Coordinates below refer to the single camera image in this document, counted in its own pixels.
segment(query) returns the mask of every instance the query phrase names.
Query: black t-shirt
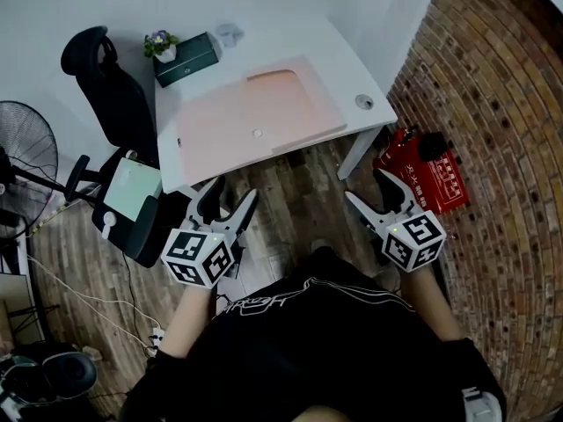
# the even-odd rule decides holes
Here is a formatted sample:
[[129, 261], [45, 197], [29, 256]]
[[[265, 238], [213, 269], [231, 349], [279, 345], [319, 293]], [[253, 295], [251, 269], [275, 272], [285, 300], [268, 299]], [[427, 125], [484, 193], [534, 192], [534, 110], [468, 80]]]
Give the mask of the black t-shirt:
[[312, 405], [363, 420], [465, 421], [462, 389], [504, 396], [469, 339], [441, 342], [413, 308], [332, 251], [216, 316], [185, 360], [159, 353], [121, 420], [289, 422]]

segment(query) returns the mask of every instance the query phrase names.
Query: white desk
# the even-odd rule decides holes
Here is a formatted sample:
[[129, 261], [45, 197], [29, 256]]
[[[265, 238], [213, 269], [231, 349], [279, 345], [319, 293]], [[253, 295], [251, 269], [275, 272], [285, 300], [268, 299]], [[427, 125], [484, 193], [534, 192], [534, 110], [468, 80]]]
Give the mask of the white desk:
[[[179, 150], [177, 126], [182, 120], [177, 115], [182, 102], [198, 98], [220, 86], [235, 83], [249, 70], [299, 55], [304, 55], [318, 73], [347, 125], [341, 131], [293, 145], [286, 151], [272, 152], [271, 156], [361, 132], [338, 172], [340, 179], [346, 178], [383, 125], [397, 120], [377, 83], [352, 48], [325, 18], [308, 16], [268, 27], [251, 28], [242, 25], [241, 28], [245, 31], [245, 36], [236, 47], [222, 52], [219, 63], [182, 78], [166, 88], [162, 88], [159, 83], [155, 84], [158, 155], [163, 190], [166, 193], [180, 191], [189, 197], [194, 195], [191, 187], [194, 183], [186, 181], [183, 168], [198, 167], [198, 164], [183, 164]], [[355, 103], [359, 94], [372, 98], [372, 109], [361, 109]], [[263, 159], [265, 158], [257, 158], [254, 162]]]

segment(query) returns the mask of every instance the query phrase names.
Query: red packaging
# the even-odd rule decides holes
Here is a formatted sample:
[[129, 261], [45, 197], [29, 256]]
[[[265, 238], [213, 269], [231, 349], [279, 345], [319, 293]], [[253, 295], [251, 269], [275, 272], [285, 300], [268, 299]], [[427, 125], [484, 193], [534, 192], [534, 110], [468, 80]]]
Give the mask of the red packaging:
[[422, 209], [438, 215], [464, 205], [469, 199], [447, 146], [442, 149], [445, 153], [433, 155], [430, 161], [420, 159], [418, 145], [423, 137], [414, 136], [405, 128], [397, 129], [387, 150], [373, 161], [373, 168], [402, 179], [411, 187]]

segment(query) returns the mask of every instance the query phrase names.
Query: person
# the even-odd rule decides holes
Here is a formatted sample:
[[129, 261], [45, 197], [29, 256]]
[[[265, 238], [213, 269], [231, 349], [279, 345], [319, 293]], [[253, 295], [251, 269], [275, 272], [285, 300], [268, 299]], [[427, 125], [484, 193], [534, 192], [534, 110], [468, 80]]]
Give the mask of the person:
[[403, 273], [401, 294], [328, 246], [211, 321], [212, 292], [187, 287], [120, 421], [465, 421], [472, 388], [505, 419], [432, 270]]

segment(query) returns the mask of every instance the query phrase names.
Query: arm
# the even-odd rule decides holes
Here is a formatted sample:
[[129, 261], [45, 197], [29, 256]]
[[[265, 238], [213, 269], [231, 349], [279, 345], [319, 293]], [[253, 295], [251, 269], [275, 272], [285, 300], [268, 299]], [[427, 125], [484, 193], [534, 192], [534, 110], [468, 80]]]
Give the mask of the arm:
[[211, 319], [211, 305], [215, 303], [212, 295], [211, 289], [195, 286], [186, 288], [160, 345], [161, 352], [174, 358], [186, 358]]
[[432, 269], [422, 267], [418, 271], [401, 273], [401, 295], [442, 341], [464, 338]]

